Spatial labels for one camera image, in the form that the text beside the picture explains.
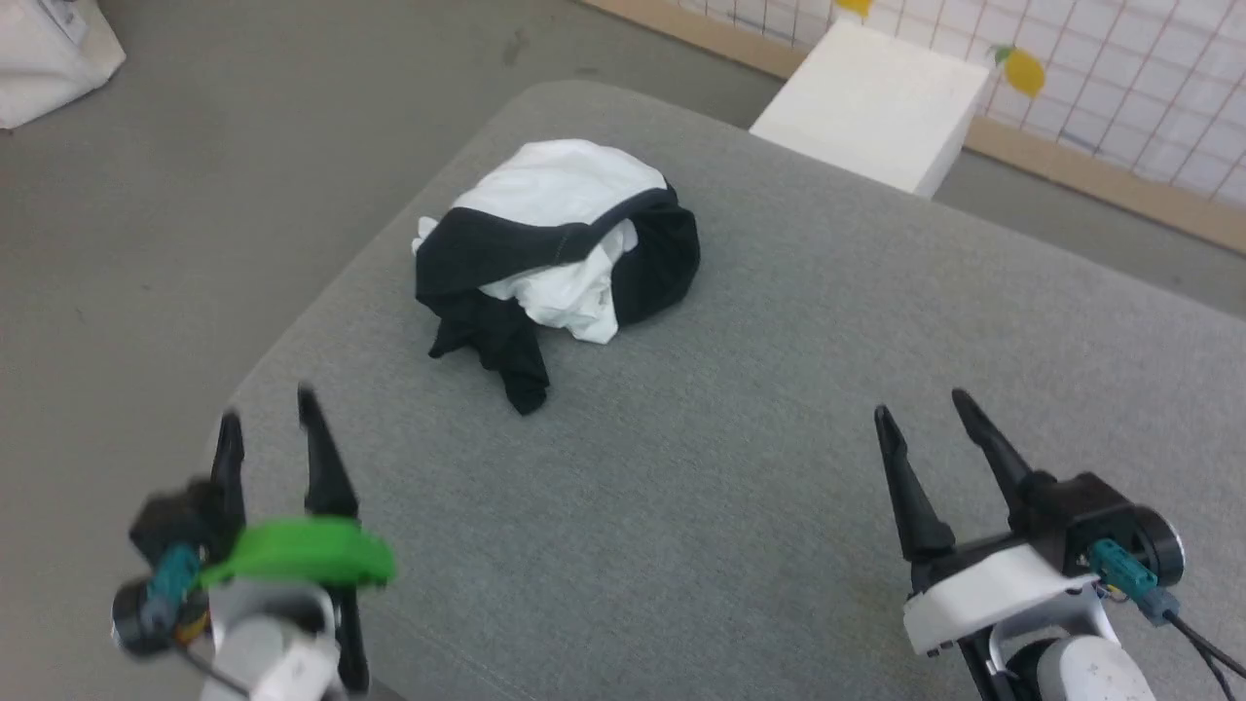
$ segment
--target wooden trim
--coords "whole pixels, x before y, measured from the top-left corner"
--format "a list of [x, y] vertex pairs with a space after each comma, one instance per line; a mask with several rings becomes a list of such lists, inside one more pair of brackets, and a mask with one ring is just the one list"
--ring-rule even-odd
[[[654, 31], [687, 41], [780, 78], [805, 51], [698, 15], [668, 0], [581, 0]], [[974, 117], [964, 146], [984, 156], [1155, 219], [1239, 253], [1246, 253], [1246, 210], [1143, 179], [1129, 171], [1053, 141]]]

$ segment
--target black and white garment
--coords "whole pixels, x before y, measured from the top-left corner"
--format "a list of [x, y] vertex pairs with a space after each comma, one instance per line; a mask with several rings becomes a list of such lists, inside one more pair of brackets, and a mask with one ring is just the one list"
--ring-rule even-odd
[[429, 355], [475, 347], [521, 415], [549, 387], [537, 322], [606, 342], [683, 299], [700, 264], [662, 173], [588, 141], [523, 146], [419, 228], [415, 298], [441, 316]]

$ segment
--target gray table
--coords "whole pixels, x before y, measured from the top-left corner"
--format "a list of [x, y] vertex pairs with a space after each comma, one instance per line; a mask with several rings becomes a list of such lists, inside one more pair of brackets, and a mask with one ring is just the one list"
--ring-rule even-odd
[[[472, 354], [426, 357], [409, 242], [557, 137], [662, 169], [703, 265], [609, 345], [545, 334], [553, 388], [521, 418]], [[887, 402], [958, 534], [997, 532], [954, 386], [1033, 464], [1169, 515], [1189, 618], [1246, 652], [1246, 325], [648, 97], [528, 91], [290, 326], [234, 398], [253, 517], [300, 509], [302, 380], [397, 554], [364, 623], [374, 671], [411, 700], [973, 697], [957, 656], [905, 639], [871, 425]], [[1217, 694], [1175, 631], [1113, 618], [1161, 699]]]

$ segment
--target white fabric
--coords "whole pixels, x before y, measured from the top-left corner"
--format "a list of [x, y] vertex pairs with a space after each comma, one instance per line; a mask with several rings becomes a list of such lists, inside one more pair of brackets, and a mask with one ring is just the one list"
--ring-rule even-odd
[[125, 60], [95, 0], [0, 0], [0, 127], [86, 95]]
[[[520, 148], [454, 205], [531, 225], [591, 223], [629, 197], [665, 187], [660, 172], [617, 148], [579, 139], [543, 141]], [[420, 218], [412, 253], [436, 225], [436, 219]], [[496, 299], [517, 299], [538, 324], [607, 342], [619, 329], [611, 270], [635, 244], [635, 224], [624, 219], [583, 260], [525, 270], [480, 289]]]

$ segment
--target white tiled panel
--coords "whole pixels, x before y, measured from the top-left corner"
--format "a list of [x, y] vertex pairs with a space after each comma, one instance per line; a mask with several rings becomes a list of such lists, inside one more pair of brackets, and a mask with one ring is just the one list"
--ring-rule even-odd
[[[862, 22], [835, 0], [669, 1], [805, 50]], [[979, 113], [1246, 207], [1246, 0], [875, 0], [863, 24], [987, 66], [1024, 49], [1038, 97], [992, 80]]]

